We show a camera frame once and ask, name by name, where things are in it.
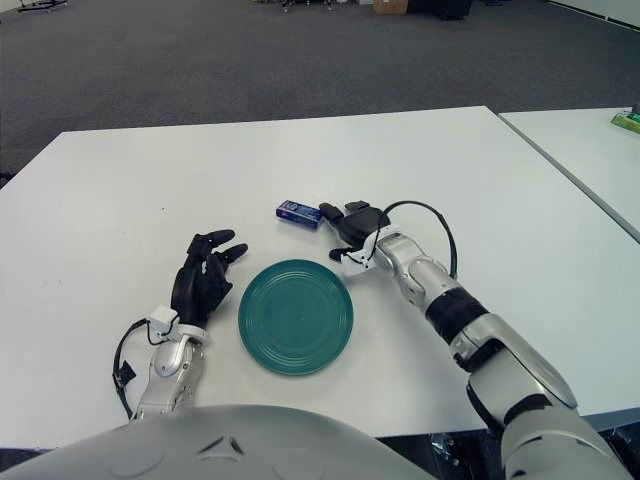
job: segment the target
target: green plate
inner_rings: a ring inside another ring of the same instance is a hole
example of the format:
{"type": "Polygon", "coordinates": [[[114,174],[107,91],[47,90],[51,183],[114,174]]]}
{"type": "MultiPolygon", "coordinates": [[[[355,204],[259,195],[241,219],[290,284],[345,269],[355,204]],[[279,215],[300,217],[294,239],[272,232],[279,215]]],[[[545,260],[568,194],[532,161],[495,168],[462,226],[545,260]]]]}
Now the green plate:
{"type": "Polygon", "coordinates": [[[329,365],[349,341],[353,307],[333,272],[287,260],[260,272],[242,296],[240,335],[251,356],[284,375],[329,365]]]}

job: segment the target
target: table surface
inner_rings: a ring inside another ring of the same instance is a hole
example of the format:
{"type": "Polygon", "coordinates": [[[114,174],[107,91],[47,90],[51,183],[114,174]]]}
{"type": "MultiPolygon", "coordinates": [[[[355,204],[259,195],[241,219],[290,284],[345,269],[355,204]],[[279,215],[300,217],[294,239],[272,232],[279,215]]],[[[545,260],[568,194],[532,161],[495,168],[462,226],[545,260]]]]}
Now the table surface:
{"type": "Polygon", "coordinates": [[[640,135],[611,123],[624,110],[631,109],[500,116],[640,242],[640,135]]]}
{"type": "MultiPolygon", "coordinates": [[[[291,378],[252,360],[237,311],[255,275],[304,258],[342,276],[327,257],[335,232],[277,219],[285,199],[429,202],[456,237],[462,284],[563,373],[581,413],[637,406],[640,246],[488,109],[104,130],[61,134],[0,191],[0,446],[62,446],[124,424],[116,344],[169,302],[193,234],[226,227],[250,250],[210,321],[196,405],[298,407],[374,436],[481,427],[466,374],[379,271],[344,279],[354,328],[329,367],[291,378]]],[[[448,262],[429,212],[392,218],[448,262]]],[[[140,332],[123,352],[138,374],[132,405],[145,342],[140,332]]]]}

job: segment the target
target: floor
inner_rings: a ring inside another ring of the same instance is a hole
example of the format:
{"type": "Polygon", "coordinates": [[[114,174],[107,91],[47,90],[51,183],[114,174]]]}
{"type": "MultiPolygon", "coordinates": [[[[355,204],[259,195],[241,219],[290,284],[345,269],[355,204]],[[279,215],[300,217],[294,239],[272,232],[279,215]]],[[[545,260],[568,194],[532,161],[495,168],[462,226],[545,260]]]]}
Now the floor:
{"type": "Polygon", "coordinates": [[[476,1],[450,22],[356,4],[69,1],[0,15],[2,171],[69,130],[639,99],[640,34],[541,0],[476,1]]]}

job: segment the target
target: small blue box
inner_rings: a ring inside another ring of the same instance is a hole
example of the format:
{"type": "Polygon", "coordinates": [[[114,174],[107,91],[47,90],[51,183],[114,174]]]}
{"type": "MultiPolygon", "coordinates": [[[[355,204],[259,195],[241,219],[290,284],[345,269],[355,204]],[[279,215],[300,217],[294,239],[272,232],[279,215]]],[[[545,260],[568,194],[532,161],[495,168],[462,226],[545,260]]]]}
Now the small blue box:
{"type": "Polygon", "coordinates": [[[301,203],[285,200],[278,208],[276,215],[290,222],[306,225],[314,230],[318,228],[322,221],[322,212],[317,208],[302,205],[301,203]]]}

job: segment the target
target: wire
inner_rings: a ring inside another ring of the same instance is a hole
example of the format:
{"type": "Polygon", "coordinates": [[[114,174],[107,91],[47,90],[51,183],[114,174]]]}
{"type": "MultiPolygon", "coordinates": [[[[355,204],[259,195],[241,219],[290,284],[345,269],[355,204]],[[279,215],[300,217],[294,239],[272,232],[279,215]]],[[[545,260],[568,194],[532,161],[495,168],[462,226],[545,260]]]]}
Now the wire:
{"type": "MultiPolygon", "coordinates": [[[[164,337],[166,335],[169,335],[169,333],[171,333],[171,330],[173,330],[173,324],[177,319],[178,319],[178,315],[173,317],[173,320],[171,320],[171,325],[169,326],[169,330],[167,330],[165,333],[162,333],[161,336],[164,337]]],[[[113,383],[116,386],[116,393],[118,394],[118,398],[120,398],[120,402],[122,402],[122,406],[124,407],[125,412],[127,412],[127,417],[129,418],[129,420],[131,420],[131,417],[133,416],[133,412],[131,411],[131,407],[129,407],[129,402],[127,402],[127,396],[125,395],[125,387],[127,383],[123,381],[121,377],[120,355],[122,354],[122,347],[124,346],[124,342],[127,340],[127,337],[131,335],[131,333],[134,330],[142,327],[145,324],[147,325],[147,340],[152,346],[156,347],[162,343],[169,341],[169,340],[160,340],[159,342],[151,341],[151,333],[150,333],[150,327],[149,327],[151,322],[149,322],[149,320],[147,320],[146,318],[143,318],[142,320],[138,320],[133,325],[131,325],[129,329],[125,332],[124,336],[120,339],[120,343],[118,343],[118,348],[116,348],[116,353],[113,357],[112,377],[113,377],[113,383]]]]}
{"type": "Polygon", "coordinates": [[[147,320],[146,318],[143,318],[142,320],[138,320],[137,322],[135,322],[133,325],[129,327],[129,329],[126,331],[124,336],[120,339],[120,343],[118,343],[118,347],[116,348],[116,353],[113,357],[113,373],[112,373],[113,383],[116,386],[116,393],[118,394],[118,398],[120,398],[120,401],[122,402],[122,406],[124,407],[125,412],[127,412],[127,418],[129,419],[131,419],[131,417],[133,416],[133,412],[129,407],[129,402],[127,402],[127,397],[124,393],[125,384],[123,383],[122,378],[120,377],[120,355],[122,354],[122,347],[124,346],[124,342],[127,340],[127,337],[131,335],[131,332],[133,332],[137,328],[140,328],[144,324],[146,324],[148,328],[149,320],[147,320]]]}
{"type": "Polygon", "coordinates": [[[449,238],[449,251],[450,251],[449,276],[455,279],[458,276],[458,250],[456,249],[456,242],[453,238],[453,234],[451,233],[451,229],[449,228],[449,225],[447,224],[447,221],[445,220],[444,216],[439,211],[437,211],[431,205],[418,202],[417,200],[401,200],[399,202],[392,203],[382,211],[382,213],[378,217],[378,230],[376,231],[376,236],[375,236],[375,239],[373,240],[373,248],[371,249],[371,254],[369,255],[369,258],[367,258],[367,261],[371,260],[371,257],[373,257],[373,254],[376,251],[376,247],[378,245],[378,237],[380,236],[380,230],[382,229],[383,219],[389,214],[389,212],[391,212],[391,210],[401,205],[418,205],[420,207],[424,207],[438,218],[438,220],[444,227],[445,231],[447,232],[447,237],[449,238]]]}
{"type": "MultiPolygon", "coordinates": [[[[175,322],[177,319],[178,319],[178,315],[176,315],[175,317],[173,317],[173,320],[171,320],[171,324],[169,325],[169,330],[167,330],[167,331],[166,331],[166,332],[164,332],[164,333],[161,333],[161,334],[160,334],[160,336],[162,336],[162,337],[166,337],[167,335],[169,335],[169,334],[171,333],[171,330],[173,330],[173,324],[174,324],[174,322],[175,322]]],[[[147,322],[147,340],[149,341],[149,344],[151,344],[151,345],[152,345],[152,346],[154,346],[154,347],[157,347],[158,345],[160,345],[160,344],[162,344],[162,343],[166,343],[166,342],[168,342],[168,341],[169,341],[169,340],[163,339],[163,340],[160,340],[159,342],[153,342],[153,341],[151,340],[151,332],[150,332],[150,327],[149,327],[149,325],[150,325],[150,322],[147,322]]]]}

